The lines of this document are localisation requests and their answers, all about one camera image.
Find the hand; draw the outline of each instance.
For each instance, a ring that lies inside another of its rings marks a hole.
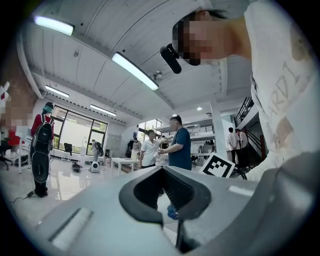
[[[158,150],[158,154],[161,155],[161,154],[165,154],[166,153],[166,150],[165,149],[159,149]]]

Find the red shirt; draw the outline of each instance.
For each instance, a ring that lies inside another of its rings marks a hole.
[[[51,118],[44,115],[45,117],[45,121],[47,123],[50,123],[51,121]],[[36,130],[39,126],[42,125],[42,121],[41,121],[41,115],[40,114],[37,114],[35,119],[34,119],[34,122],[33,122],[33,125],[32,125],[32,128],[31,128],[31,136],[33,137],[36,133]],[[54,139],[54,124],[52,124],[52,139]]]

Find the white floor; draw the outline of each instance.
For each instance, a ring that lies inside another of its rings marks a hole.
[[[6,167],[0,162],[0,185],[4,196],[7,197],[8,202],[19,198],[15,203],[9,203],[18,219],[35,227],[45,215],[63,201],[70,199],[88,186],[110,179],[110,167],[101,166],[100,173],[91,173],[86,169],[89,165],[85,165],[81,173],[76,173],[72,170],[71,164],[72,162],[55,158],[51,163],[50,175],[46,182],[48,196],[40,198],[33,195],[31,198],[22,200],[20,198],[25,198],[29,192],[34,190],[31,169],[23,166],[22,173],[19,174],[17,167],[9,166],[7,171]],[[118,175],[118,168],[113,169],[112,175]],[[120,175],[126,175],[126,173],[121,171]],[[158,200],[158,211],[163,215],[165,227],[176,232],[178,222],[167,216],[167,206],[169,204],[170,200],[164,194]]]

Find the white shirt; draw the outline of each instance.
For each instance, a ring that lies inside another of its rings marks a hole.
[[[251,95],[269,150],[246,175],[259,181],[264,171],[320,149],[320,79],[312,48],[276,3],[254,2],[244,17],[251,43]]]
[[[150,140],[146,140],[142,143],[141,151],[144,151],[144,156],[142,160],[142,166],[151,166],[156,163],[156,158],[154,154],[158,152],[160,140],[154,139],[153,143]]]
[[[241,148],[245,148],[247,145],[248,145],[248,138],[247,138],[247,135],[243,132],[243,131],[240,131],[240,141],[241,141]]]
[[[229,143],[231,143],[231,145],[232,145],[232,147],[229,145],[229,150],[233,150],[233,148],[235,148],[235,147],[237,150],[240,149],[240,145],[239,145],[239,143],[237,145],[237,141],[240,141],[238,134],[236,134],[235,132],[231,132],[228,134],[228,138],[226,139],[226,142],[228,143],[228,145],[229,145]]]

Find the ceiling light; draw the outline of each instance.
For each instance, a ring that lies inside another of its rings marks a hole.
[[[125,70],[129,71],[132,75],[138,78],[151,90],[157,90],[159,86],[155,81],[153,81],[145,72],[143,72],[139,67],[133,64],[129,59],[123,56],[121,53],[117,52],[113,55],[112,60],[123,67]]]
[[[41,17],[41,16],[35,16],[34,23],[39,26],[43,26],[52,30],[59,31],[68,36],[71,36],[75,29],[73,25],[70,25],[52,18]]]
[[[112,113],[112,112],[110,112],[110,111],[108,111],[108,110],[105,110],[105,109],[103,109],[103,108],[101,108],[101,107],[98,107],[98,106],[95,106],[95,105],[90,105],[90,108],[93,108],[93,109],[96,109],[96,110],[99,110],[99,111],[101,111],[101,112],[104,112],[104,113],[107,113],[107,114],[109,114],[109,115],[111,115],[111,116],[116,116],[117,114],[115,114],[115,113]]]
[[[66,98],[69,98],[69,94],[64,93],[64,92],[62,92],[62,91],[60,91],[60,90],[54,89],[54,88],[52,88],[52,87],[50,87],[50,86],[48,86],[48,85],[46,85],[45,88],[47,88],[49,91],[52,91],[52,92],[54,92],[54,93],[56,93],[56,94],[60,94],[60,95],[62,95],[62,96],[64,96],[64,97],[66,97]]]

